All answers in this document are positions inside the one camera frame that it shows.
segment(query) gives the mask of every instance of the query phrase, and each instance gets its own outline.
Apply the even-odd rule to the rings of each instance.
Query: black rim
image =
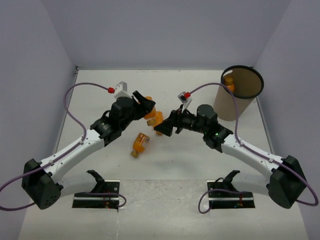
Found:
[[[259,72],[257,72],[253,67],[249,67],[249,66],[244,66],[244,65],[234,65],[234,66],[230,66],[228,67],[226,70],[223,71],[222,75],[221,75],[221,84],[224,84],[224,74],[232,69],[247,69],[251,72],[254,72],[260,79],[261,81],[261,89],[260,91],[255,94],[255,95],[252,95],[252,96],[239,96],[237,94],[233,94],[236,98],[238,99],[253,99],[255,98],[256,96],[258,96],[262,90],[264,89],[265,87],[265,82],[264,82],[264,79],[263,77],[261,76],[261,74]]]

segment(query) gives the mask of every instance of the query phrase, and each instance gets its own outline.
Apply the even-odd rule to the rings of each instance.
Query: white floor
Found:
[[[138,90],[152,96],[156,109],[164,113],[177,109],[177,95],[208,82],[219,82],[222,71],[137,71],[81,70],[77,83],[93,82],[114,87],[128,83],[128,92]],[[213,104],[217,87],[208,86],[192,95],[189,110]],[[110,109],[112,94],[94,87],[79,86],[70,111],[87,128]],[[234,130],[234,122],[220,121]],[[139,132],[151,137],[150,145],[138,159],[130,156]],[[59,149],[81,135],[81,128],[67,117]],[[269,151],[266,133],[254,101],[239,120],[239,135],[247,142]],[[241,161],[208,148],[201,134],[183,130],[172,137],[156,136],[145,120],[133,122],[115,142],[87,157],[67,175],[94,169],[105,179],[121,180],[120,193],[127,205],[119,210],[71,209],[72,196],[60,199],[47,210],[27,210],[20,240],[31,239],[247,239],[307,240],[298,205],[283,209],[270,198],[254,195],[255,209],[213,210],[198,213],[197,204],[206,190],[205,180],[225,177],[232,170],[257,173]],[[202,207],[208,207],[204,200]]]

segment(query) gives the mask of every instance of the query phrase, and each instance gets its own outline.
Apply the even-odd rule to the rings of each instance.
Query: orange toy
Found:
[[[233,93],[235,92],[234,80],[231,77],[227,77],[224,80],[224,85],[226,85],[227,88],[231,90],[231,92],[233,92]]]
[[[149,141],[150,137],[140,132],[133,143],[131,155],[134,158],[139,157],[139,154],[141,154],[149,145]]]

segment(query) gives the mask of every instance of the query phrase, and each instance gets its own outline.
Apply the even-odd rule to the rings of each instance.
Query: white panel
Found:
[[[290,0],[42,0],[90,69],[252,66]]]
[[[0,185],[24,164],[53,153],[64,118],[62,97],[74,67],[40,0],[0,1]],[[21,180],[0,194],[14,208],[29,202]],[[25,211],[0,212],[0,238],[17,239]]]
[[[295,156],[320,194],[320,1],[293,0],[256,68],[265,80],[260,102],[276,154]],[[306,190],[303,199],[313,202]],[[301,206],[311,240],[320,236],[320,207]]]

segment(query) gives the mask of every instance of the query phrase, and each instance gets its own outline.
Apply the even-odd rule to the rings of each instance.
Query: red connector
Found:
[[[115,93],[115,89],[113,87],[109,87],[108,88],[108,93],[114,94]]]
[[[185,97],[185,99],[188,99],[191,96],[191,94],[190,92],[186,92],[183,96]]]

